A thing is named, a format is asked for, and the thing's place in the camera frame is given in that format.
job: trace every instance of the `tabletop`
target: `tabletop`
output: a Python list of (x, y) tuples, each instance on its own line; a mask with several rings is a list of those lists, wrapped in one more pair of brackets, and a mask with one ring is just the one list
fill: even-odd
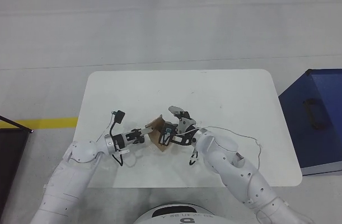
[[(143, 128), (160, 114), (177, 123), (169, 106), (188, 111), (198, 127), (217, 126), (252, 136), (263, 146), (260, 172), (271, 186), (296, 186), (302, 180), (282, 108), (269, 72), (262, 69), (203, 71), (94, 72), (88, 78), (74, 140), (97, 140), (111, 111), (126, 113), (114, 134)], [(251, 139), (230, 135), (238, 151), (257, 166), (259, 148)], [(224, 186), (200, 156), (189, 165), (192, 146), (173, 144), (161, 152), (146, 136), (128, 147), (124, 166), (112, 157), (99, 164), (89, 187), (181, 188)]]

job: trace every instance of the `gray floor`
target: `gray floor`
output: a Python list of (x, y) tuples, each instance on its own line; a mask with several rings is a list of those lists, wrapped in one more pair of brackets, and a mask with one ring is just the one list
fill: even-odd
[[(266, 69), (278, 94), (309, 68), (342, 68), (342, 1), (0, 1), (0, 114), (10, 119), (78, 116), (94, 71), (226, 68)], [(30, 221), (73, 133), (31, 135), (2, 223)], [(342, 224), (342, 176), (276, 191), (316, 223)], [(256, 223), (223, 188), (88, 189), (75, 220), (132, 223), (170, 201)]]

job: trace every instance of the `blue box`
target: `blue box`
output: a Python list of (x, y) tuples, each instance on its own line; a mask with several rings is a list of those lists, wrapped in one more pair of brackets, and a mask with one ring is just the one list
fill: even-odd
[(303, 175), (342, 174), (342, 69), (309, 69), (279, 101)]

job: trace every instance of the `black cable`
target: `black cable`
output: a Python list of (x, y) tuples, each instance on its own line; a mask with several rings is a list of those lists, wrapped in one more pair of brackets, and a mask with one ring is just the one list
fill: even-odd
[(120, 159), (121, 159), (121, 162), (113, 155), (113, 158), (116, 160), (116, 162), (118, 164), (120, 164), (120, 166), (123, 166), (124, 165), (124, 160), (122, 158), (122, 154), (120, 154)]

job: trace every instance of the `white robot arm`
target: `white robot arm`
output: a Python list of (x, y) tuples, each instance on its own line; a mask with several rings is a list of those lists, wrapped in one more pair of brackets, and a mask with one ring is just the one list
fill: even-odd
[(221, 176), (232, 195), (252, 210), (260, 223), (312, 223), (277, 196), (258, 169), (237, 153), (233, 140), (206, 129), (198, 130), (193, 137), (196, 139), (193, 145), (203, 155), (206, 165)]
[(221, 176), (223, 184), (232, 195), (252, 210), (260, 223), (313, 223), (310, 218), (292, 210), (276, 195), (259, 170), (237, 153), (238, 145), (230, 137), (216, 135), (205, 128), (196, 128), (195, 120), (181, 108), (171, 106), (169, 111), (179, 119), (179, 124), (165, 123), (159, 143), (194, 146), (197, 153), (203, 155), (205, 165)]
[[(122, 113), (122, 111), (115, 113), (113, 126), (115, 123), (121, 123), (124, 116)], [(143, 143), (144, 135), (151, 131), (152, 128), (133, 129), (128, 133), (112, 136), (110, 130), (110, 134), (97, 142), (91, 140), (72, 142), (44, 186), (43, 199), (31, 224), (67, 222), (69, 214), (78, 204), (95, 173), (102, 155), (112, 155), (115, 159), (119, 157), (120, 160), (116, 160), (122, 166), (122, 154), (125, 151), (121, 149), (132, 143)]]

